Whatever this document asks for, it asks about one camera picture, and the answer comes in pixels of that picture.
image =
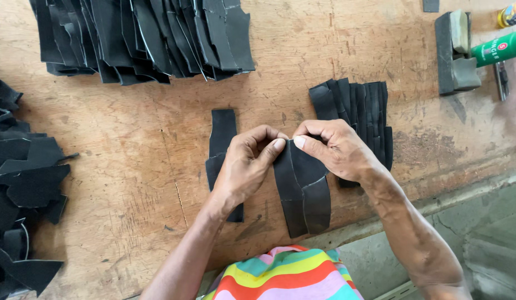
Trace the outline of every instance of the colorful striped clothing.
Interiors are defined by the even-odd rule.
[[[229,265],[202,300],[363,300],[339,250],[277,247]]]

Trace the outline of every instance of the green plastic bottle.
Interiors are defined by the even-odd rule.
[[[516,32],[473,47],[471,55],[477,58],[477,68],[516,57]]]

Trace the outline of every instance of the metal tool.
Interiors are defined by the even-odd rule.
[[[497,62],[493,65],[495,70],[495,79],[497,80],[497,88],[499,89],[499,97],[501,101],[505,101],[509,94],[508,90],[508,73],[506,72],[505,62]]]

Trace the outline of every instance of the wooden table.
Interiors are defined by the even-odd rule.
[[[510,32],[495,24],[495,10],[510,2],[446,0],[441,12],[472,11],[479,44]],[[481,88],[439,97],[440,14],[423,13],[420,0],[243,0],[242,7],[252,16],[256,72],[120,86],[98,75],[48,74],[28,1],[0,1],[0,78],[25,93],[18,117],[56,137],[65,153],[81,153],[63,183],[70,200],[60,224],[45,222],[33,237],[37,257],[66,261],[42,299],[141,292],[208,197],[211,109],[234,108],[239,132],[269,124],[292,134],[315,118],[308,88],[329,78],[387,81],[392,174],[411,200],[516,168],[516,59],[507,62],[505,103],[491,67],[478,70]],[[328,182],[330,229],[373,216],[362,189],[339,190],[332,175]],[[288,236],[272,169],[245,203],[245,219],[225,225],[208,269],[300,240]]]

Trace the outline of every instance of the yellow bottle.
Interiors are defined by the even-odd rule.
[[[516,2],[503,9],[499,13],[497,21],[502,28],[514,26],[516,24]]]

